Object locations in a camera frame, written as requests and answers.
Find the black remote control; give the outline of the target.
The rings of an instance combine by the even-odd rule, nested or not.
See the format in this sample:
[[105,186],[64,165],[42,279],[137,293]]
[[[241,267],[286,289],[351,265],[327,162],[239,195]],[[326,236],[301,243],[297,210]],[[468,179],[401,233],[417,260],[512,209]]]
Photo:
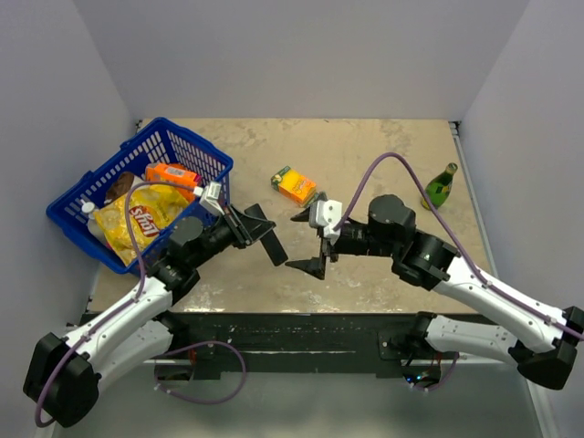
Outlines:
[[287,252],[274,231],[266,233],[260,242],[274,266],[281,266],[288,260]]

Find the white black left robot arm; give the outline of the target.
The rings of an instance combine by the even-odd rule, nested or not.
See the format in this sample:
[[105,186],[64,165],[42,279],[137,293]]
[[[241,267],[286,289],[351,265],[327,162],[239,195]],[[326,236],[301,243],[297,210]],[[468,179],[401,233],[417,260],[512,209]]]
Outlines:
[[163,314],[193,289],[199,267],[230,246],[260,242],[274,265],[286,261],[275,227],[258,204],[244,211],[227,205],[209,226],[193,216],[180,220],[135,288],[91,321],[61,336],[49,332],[36,343],[23,386],[36,404],[36,425],[70,427],[110,383],[143,361],[181,357],[189,336],[169,327]]

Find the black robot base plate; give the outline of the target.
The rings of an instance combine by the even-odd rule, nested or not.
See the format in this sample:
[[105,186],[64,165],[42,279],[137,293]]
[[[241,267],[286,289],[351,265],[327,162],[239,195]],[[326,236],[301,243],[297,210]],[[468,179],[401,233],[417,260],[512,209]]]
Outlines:
[[413,314],[174,313],[160,314],[171,348],[196,380],[228,372],[373,374],[401,378],[446,363],[438,353],[406,338]]

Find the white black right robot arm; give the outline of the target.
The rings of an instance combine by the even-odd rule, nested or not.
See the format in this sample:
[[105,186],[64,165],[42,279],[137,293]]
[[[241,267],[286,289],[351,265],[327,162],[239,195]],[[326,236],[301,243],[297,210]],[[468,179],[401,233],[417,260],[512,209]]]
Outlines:
[[462,250],[416,226],[415,212],[392,194],[375,197],[368,220],[341,217],[342,204],[320,196],[292,221],[306,223],[320,239],[319,254],[289,266],[323,279],[339,256],[388,257],[401,281],[454,299],[487,323],[420,312],[412,327],[389,340],[409,358],[467,353],[507,363],[527,380],[550,390],[565,387],[583,334],[583,312],[554,308],[513,289],[464,258]]

